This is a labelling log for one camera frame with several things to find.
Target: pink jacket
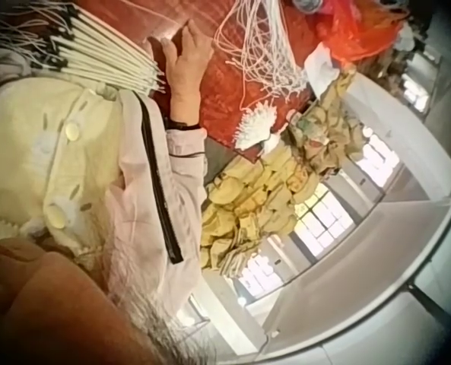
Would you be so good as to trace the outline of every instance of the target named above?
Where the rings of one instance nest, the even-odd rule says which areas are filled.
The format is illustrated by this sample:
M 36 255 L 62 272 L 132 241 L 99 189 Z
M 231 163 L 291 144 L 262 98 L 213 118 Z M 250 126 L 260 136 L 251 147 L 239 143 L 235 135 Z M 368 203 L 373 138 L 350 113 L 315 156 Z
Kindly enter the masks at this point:
M 24 59 L 0 49 L 0 81 L 31 76 Z M 108 287 L 138 322 L 144 298 L 173 315 L 200 278 L 206 131 L 165 131 L 153 100 L 127 90 L 119 94 L 125 184 L 106 192 L 113 227 Z

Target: white button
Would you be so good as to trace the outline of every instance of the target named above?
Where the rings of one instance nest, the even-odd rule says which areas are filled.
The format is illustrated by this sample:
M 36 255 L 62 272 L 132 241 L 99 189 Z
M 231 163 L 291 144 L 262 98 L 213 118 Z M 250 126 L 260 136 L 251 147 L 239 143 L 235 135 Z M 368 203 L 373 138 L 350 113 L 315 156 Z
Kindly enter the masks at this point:
M 65 212 L 57 205 L 50 205 L 46 209 L 46 216 L 48 217 L 49 224 L 51 224 L 57 230 L 62 230 L 63 228 L 65 228 Z
M 80 138 L 80 127 L 76 123 L 69 123 L 65 127 L 66 138 L 75 142 Z

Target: black wristband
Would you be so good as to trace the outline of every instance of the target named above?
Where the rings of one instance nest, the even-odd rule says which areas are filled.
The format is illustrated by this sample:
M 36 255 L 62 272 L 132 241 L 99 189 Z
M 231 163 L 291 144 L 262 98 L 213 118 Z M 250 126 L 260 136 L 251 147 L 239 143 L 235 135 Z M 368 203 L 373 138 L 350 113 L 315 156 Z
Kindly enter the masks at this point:
M 199 124 L 187 125 L 185 123 L 175 122 L 171 118 L 164 117 L 164 128 L 166 130 L 195 131 L 197 129 L 200 129 L 201 127 Z

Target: red plastic bag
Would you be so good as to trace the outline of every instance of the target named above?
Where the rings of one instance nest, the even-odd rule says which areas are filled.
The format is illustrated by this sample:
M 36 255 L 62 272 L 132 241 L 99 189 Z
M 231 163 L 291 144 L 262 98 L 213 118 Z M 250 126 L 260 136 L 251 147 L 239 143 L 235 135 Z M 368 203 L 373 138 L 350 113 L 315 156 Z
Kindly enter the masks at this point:
M 374 56 L 396 40 L 406 14 L 393 14 L 373 0 L 324 0 L 316 18 L 318 38 L 342 63 Z

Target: table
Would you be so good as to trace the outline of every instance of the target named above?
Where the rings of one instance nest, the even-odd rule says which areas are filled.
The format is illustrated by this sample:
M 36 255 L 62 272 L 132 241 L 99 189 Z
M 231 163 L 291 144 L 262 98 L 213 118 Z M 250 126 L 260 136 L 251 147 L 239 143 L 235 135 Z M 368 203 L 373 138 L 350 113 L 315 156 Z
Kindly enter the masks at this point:
M 99 0 L 98 2 L 78 0 L 77 3 L 138 45 L 141 45 L 147 37 L 152 37 L 150 41 L 155 59 L 160 68 L 164 69 L 164 55 L 157 40 L 162 37 L 174 38 L 179 47 L 179 30 L 190 18 L 212 37 L 231 9 L 234 0 Z M 145 10 L 132 7 L 132 4 Z M 318 44 L 313 24 L 308 16 L 300 13 L 290 2 L 284 2 L 284 19 L 295 58 L 298 65 L 302 65 Z M 224 34 L 235 44 L 242 44 L 243 35 L 232 22 L 225 28 Z M 227 59 L 222 52 L 216 52 L 211 60 L 202 83 L 200 119 L 211 138 L 226 148 L 232 148 L 233 135 L 243 115 L 243 111 L 240 110 L 243 78 L 240 70 L 225 63 Z M 264 95 L 260 88 L 261 85 L 255 83 L 246 86 L 246 105 Z M 288 102 L 275 100 L 278 120 L 273 130 L 278 130 L 285 124 L 290 109 L 301 109 L 309 95 L 310 93 L 305 91 L 298 97 L 292 97 Z M 156 93 L 154 99 L 167 113 L 169 93 L 167 95 Z M 258 152 L 258 148 L 251 148 L 242 154 L 250 160 L 255 160 Z

